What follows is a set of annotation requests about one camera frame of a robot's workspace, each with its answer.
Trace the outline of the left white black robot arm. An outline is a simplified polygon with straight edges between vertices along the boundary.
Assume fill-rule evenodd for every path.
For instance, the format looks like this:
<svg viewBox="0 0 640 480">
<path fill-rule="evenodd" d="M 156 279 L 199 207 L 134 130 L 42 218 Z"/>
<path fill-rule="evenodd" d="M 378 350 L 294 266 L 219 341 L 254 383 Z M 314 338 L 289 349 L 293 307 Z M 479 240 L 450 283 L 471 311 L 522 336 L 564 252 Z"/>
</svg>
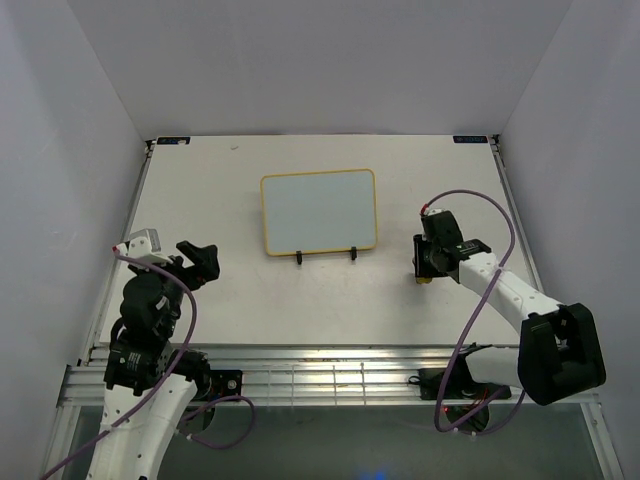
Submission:
<svg viewBox="0 0 640 480">
<path fill-rule="evenodd" d="M 133 276 L 111 329 L 90 479 L 156 478 L 181 415 L 212 387 L 205 354 L 175 348 L 171 338 L 183 301 L 218 279 L 218 249 L 182 241 L 178 255 L 166 256 L 154 234 L 140 231 L 113 248 Z"/>
</svg>

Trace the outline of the blue label sticker right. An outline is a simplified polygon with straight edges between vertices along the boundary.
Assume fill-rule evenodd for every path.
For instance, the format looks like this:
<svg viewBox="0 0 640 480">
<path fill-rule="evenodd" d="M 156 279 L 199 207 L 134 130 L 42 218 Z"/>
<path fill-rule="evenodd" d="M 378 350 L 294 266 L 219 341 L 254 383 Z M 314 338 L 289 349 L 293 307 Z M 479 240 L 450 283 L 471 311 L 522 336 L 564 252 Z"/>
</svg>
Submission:
<svg viewBox="0 0 640 480">
<path fill-rule="evenodd" d="M 488 138 L 484 135 L 453 135 L 455 144 L 487 144 Z"/>
</svg>

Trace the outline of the blue label sticker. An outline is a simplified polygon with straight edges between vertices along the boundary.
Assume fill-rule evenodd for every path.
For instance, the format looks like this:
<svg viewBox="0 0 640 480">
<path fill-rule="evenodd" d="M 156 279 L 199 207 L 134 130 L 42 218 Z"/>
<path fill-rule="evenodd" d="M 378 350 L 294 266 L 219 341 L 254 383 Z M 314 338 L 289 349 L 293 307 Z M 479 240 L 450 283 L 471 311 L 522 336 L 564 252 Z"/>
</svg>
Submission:
<svg viewBox="0 0 640 480">
<path fill-rule="evenodd" d="M 453 135 L 455 144 L 487 144 L 488 138 L 484 135 Z"/>
<path fill-rule="evenodd" d="M 189 136 L 186 137 L 158 137 L 156 140 L 157 145 L 189 145 L 191 138 Z"/>
</svg>

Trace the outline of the yellow framed whiteboard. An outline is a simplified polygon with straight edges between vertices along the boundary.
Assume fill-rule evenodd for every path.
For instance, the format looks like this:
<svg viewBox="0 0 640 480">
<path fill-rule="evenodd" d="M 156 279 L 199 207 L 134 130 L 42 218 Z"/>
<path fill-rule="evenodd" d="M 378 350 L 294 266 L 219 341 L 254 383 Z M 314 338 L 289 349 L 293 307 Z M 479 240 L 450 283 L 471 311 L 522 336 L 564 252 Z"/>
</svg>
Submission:
<svg viewBox="0 0 640 480">
<path fill-rule="evenodd" d="M 272 174 L 260 181 L 271 257 L 349 252 L 378 243 L 376 177 L 368 168 Z"/>
</svg>

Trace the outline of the aluminium extrusion frame rail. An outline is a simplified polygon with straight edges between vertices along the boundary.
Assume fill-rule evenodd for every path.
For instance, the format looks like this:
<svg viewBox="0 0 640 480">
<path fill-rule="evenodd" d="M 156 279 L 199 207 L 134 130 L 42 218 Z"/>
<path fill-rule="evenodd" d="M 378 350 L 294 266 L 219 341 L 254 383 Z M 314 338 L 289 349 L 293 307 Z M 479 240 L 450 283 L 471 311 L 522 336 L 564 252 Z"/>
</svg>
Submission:
<svg viewBox="0 0 640 480">
<path fill-rule="evenodd" d="M 448 347 L 196 347 L 214 370 L 240 370 L 260 407 L 414 406 L 420 368 L 446 366 Z"/>
</svg>

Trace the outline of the blue label sticker left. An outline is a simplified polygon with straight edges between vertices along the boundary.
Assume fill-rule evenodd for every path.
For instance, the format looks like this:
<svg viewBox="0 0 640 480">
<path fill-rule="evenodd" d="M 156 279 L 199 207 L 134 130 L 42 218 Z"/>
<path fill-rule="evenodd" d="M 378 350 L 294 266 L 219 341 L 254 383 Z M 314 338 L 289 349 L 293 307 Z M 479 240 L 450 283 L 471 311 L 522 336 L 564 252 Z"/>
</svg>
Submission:
<svg viewBox="0 0 640 480">
<path fill-rule="evenodd" d="M 156 140 L 157 145 L 189 145 L 191 138 L 189 136 L 186 137 L 158 137 Z"/>
</svg>

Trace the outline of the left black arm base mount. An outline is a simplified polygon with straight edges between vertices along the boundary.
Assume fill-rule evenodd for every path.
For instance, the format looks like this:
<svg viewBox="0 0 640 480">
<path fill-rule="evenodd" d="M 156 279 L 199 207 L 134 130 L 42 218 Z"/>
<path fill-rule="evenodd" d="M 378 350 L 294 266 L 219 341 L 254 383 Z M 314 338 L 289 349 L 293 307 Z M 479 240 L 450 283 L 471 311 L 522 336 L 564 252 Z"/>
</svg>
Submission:
<svg viewBox="0 0 640 480">
<path fill-rule="evenodd" d="M 197 387 L 193 402 L 208 402 L 219 398 L 242 394 L 244 372 L 242 370 L 209 370 L 195 377 Z"/>
</svg>

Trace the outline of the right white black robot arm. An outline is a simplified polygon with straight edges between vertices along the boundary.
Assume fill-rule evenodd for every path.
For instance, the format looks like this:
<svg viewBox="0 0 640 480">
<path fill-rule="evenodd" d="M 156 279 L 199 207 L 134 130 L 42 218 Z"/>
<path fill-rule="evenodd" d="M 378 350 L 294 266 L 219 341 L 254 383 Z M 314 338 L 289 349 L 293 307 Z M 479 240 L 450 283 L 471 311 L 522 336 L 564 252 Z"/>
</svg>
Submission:
<svg viewBox="0 0 640 480">
<path fill-rule="evenodd" d="M 478 239 L 466 240 L 452 212 L 426 210 L 414 237 L 415 277 L 448 277 L 476 293 L 519 337 L 517 349 L 462 344 L 449 364 L 432 376 L 439 398 L 448 387 L 474 397 L 487 384 L 518 388 L 546 406 L 606 381 L 595 320 L 581 303 L 563 304 L 500 265 Z"/>
</svg>

